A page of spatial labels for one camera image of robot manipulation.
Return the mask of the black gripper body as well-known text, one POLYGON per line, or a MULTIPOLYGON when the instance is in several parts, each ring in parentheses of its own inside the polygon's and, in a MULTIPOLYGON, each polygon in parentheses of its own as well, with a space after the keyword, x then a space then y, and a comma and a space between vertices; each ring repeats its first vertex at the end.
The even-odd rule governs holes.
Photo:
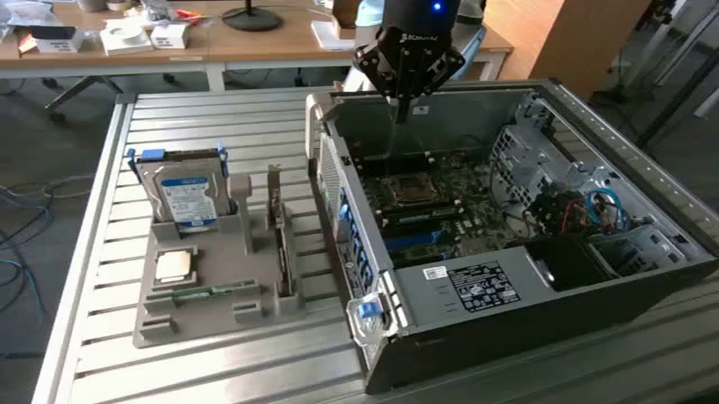
POLYGON ((387 1, 384 3, 377 40, 392 40, 403 48, 403 90, 405 57, 424 46, 447 48, 452 45, 452 27, 457 11, 457 1, 387 1))

